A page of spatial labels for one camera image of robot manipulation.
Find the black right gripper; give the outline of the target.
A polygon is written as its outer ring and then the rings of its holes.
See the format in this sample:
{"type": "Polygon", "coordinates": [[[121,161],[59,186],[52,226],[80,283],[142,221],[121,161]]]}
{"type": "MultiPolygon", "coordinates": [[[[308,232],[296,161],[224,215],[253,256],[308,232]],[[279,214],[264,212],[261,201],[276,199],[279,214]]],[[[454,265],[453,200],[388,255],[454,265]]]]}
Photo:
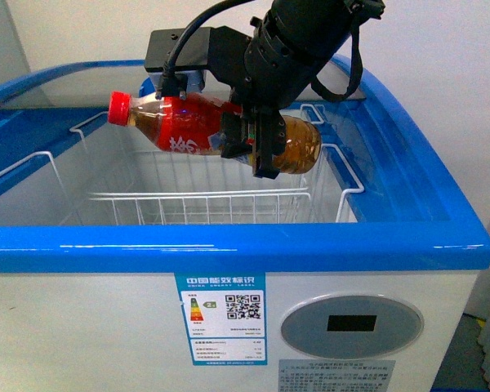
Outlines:
{"type": "Polygon", "coordinates": [[[231,88],[230,100],[273,110],[258,113],[254,122],[248,113],[221,115],[221,157],[252,158],[254,177],[275,179],[281,172],[274,157],[285,151],[287,131],[278,109],[289,106],[323,67],[318,20],[303,7],[272,7],[251,37],[226,26],[211,29],[208,70],[231,88]]]}

